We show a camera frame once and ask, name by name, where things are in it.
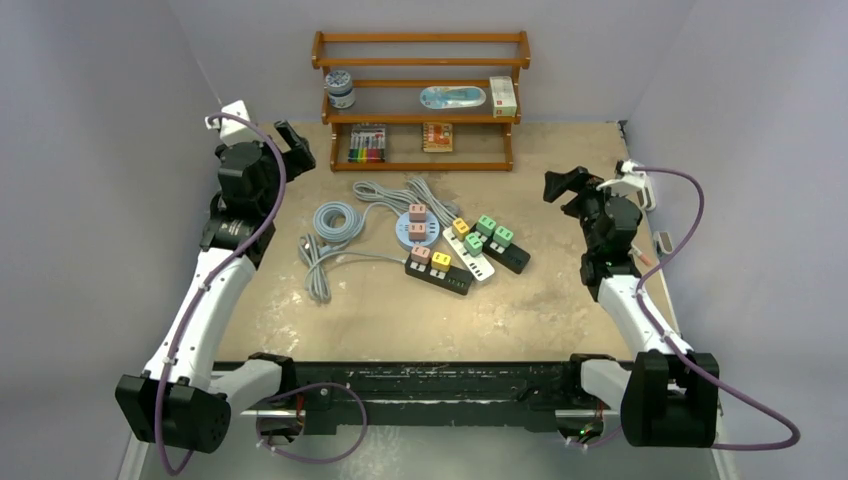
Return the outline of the pink plug round socket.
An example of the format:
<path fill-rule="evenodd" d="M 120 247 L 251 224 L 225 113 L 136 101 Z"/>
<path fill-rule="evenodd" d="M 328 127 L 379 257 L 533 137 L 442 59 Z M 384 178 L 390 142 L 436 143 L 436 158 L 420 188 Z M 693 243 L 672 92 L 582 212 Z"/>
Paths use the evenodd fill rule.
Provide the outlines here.
<path fill-rule="evenodd" d="M 407 226 L 407 234 L 411 242 L 425 241 L 428 235 L 428 226 L 424 222 L 411 222 Z"/>
<path fill-rule="evenodd" d="M 424 204 L 413 203 L 408 207 L 408 219 L 411 223 L 425 223 L 428 209 Z"/>

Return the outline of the round blue power socket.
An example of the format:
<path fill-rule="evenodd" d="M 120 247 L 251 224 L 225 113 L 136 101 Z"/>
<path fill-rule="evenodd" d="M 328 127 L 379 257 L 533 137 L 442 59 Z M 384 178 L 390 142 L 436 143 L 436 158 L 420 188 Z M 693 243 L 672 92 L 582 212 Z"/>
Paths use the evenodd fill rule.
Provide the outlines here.
<path fill-rule="evenodd" d="M 408 226 L 409 223 L 411 223 L 411 222 L 408 219 L 408 212 L 407 212 L 407 213 L 402 214 L 397 219 L 396 224 L 395 224 L 395 234 L 396 234 L 396 237 L 397 237 L 397 241 L 400 244 L 400 246 L 404 250 L 406 250 L 407 252 L 410 252 L 411 249 L 415 245 L 422 245 L 422 246 L 431 248 L 433 245 L 435 245 L 437 243 L 437 241 L 439 240 L 439 238 L 441 236 L 441 232 L 442 232 L 441 225 L 438 222 L 437 217 L 429 211 L 428 211 L 428 214 L 427 214 L 427 221 L 425 222 L 428 226 L 428 235 L 427 235 L 427 239 L 425 241 L 411 242 L 408 239 L 407 226 Z"/>

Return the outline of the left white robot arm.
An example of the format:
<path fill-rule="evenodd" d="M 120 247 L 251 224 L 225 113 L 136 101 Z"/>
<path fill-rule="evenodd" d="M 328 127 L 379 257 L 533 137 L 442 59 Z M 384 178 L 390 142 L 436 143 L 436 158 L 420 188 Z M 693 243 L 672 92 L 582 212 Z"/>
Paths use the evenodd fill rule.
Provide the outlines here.
<path fill-rule="evenodd" d="M 236 370 L 213 376 L 215 356 L 239 298 L 275 234 L 289 182 L 312 170 L 308 141 L 287 121 L 269 135 L 216 148 L 219 191 L 210 203 L 194 277 L 164 340 L 139 375 L 123 375 L 116 401 L 135 437 L 169 448 L 212 453 L 233 416 L 264 400 L 284 409 L 297 399 L 290 358 L 255 353 Z"/>

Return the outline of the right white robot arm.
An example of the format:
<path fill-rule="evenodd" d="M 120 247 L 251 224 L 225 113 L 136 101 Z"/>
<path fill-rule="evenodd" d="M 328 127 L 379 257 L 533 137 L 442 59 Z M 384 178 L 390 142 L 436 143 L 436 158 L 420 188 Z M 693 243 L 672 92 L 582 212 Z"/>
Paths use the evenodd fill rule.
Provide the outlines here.
<path fill-rule="evenodd" d="M 695 352 L 645 290 L 631 254 L 643 213 L 628 197 L 642 184 L 642 176 L 628 168 L 613 180 L 584 167 L 545 174 L 544 201 L 575 195 L 561 210 L 579 221 L 584 235 L 581 281 L 634 356 L 630 369 L 615 360 L 585 360 L 564 376 L 561 392 L 576 407 L 598 398 L 617 410 L 632 446 L 709 448 L 716 437 L 718 389 L 702 375 L 717 375 L 718 363 Z"/>

